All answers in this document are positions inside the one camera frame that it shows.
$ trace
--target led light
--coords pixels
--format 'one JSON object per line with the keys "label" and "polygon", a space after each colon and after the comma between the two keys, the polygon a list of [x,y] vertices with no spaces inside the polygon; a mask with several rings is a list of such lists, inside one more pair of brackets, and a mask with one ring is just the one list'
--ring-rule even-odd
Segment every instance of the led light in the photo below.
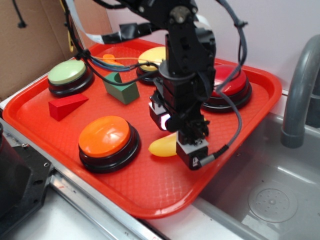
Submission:
{"label": "led light", "polygon": [[163,130],[167,130],[166,121],[167,121],[170,117],[171,117],[171,116],[170,116],[169,113],[167,113],[167,114],[165,114],[165,115],[162,115],[162,116],[160,117],[160,124],[161,124],[161,128],[162,128]]}

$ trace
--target red tray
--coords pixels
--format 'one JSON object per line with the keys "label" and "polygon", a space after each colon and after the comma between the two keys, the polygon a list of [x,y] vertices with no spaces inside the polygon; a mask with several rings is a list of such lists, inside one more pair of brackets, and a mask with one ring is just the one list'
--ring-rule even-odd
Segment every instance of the red tray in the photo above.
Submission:
{"label": "red tray", "polygon": [[[144,40],[133,40],[116,45],[97,44],[90,51],[93,56],[100,57],[103,54],[139,57],[147,49],[158,46]],[[119,62],[128,65],[136,61]],[[215,64],[234,65],[218,59]],[[48,102],[55,97],[48,90],[45,76],[11,100],[4,109],[3,117],[129,214],[142,219],[160,218],[191,204],[280,98],[282,87],[276,77],[248,66],[244,66],[243,70],[252,85],[252,98],[240,110],[243,119],[242,131],[225,154],[197,171],[189,170],[178,156],[156,157],[149,153],[149,145],[168,135],[168,132],[160,131],[149,116],[149,96],[153,94],[154,87],[139,82],[137,84],[140,98],[124,105],[110,96],[102,80],[96,77],[93,85],[82,93],[89,100],[61,121],[56,121],[49,115]],[[109,73],[106,70],[99,71],[103,75]],[[135,71],[121,73],[124,82],[135,77]],[[203,114],[210,121],[210,135],[207,140],[209,152],[212,153],[230,140],[237,129],[238,121],[233,112],[203,111]],[[141,151],[132,163],[117,172],[91,173],[79,159],[78,137],[87,124],[108,115],[120,116],[138,130],[142,141]]]}

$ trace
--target sink drain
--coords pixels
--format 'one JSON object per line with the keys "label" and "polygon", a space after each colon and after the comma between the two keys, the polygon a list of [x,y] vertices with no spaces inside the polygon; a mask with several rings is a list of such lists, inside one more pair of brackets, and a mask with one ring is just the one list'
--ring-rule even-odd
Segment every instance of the sink drain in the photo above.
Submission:
{"label": "sink drain", "polygon": [[264,183],[249,194],[249,206],[260,219],[281,223],[292,218],[298,209],[294,193],[278,183]]}

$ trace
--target gray faucet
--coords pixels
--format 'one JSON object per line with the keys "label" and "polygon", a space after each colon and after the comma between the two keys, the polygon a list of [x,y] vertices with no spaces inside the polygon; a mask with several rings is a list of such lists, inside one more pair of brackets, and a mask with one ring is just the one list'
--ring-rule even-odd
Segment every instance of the gray faucet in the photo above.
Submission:
{"label": "gray faucet", "polygon": [[305,124],[320,127],[320,35],[305,45],[296,65],[283,118],[281,143],[298,148],[304,143]]}

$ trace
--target sink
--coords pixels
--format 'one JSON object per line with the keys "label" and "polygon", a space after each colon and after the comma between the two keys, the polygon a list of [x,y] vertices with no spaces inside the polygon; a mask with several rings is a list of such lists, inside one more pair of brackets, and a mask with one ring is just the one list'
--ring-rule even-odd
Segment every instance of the sink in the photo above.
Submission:
{"label": "sink", "polygon": [[270,113],[201,192],[214,208],[269,240],[320,236],[320,130],[282,146],[283,119]]}

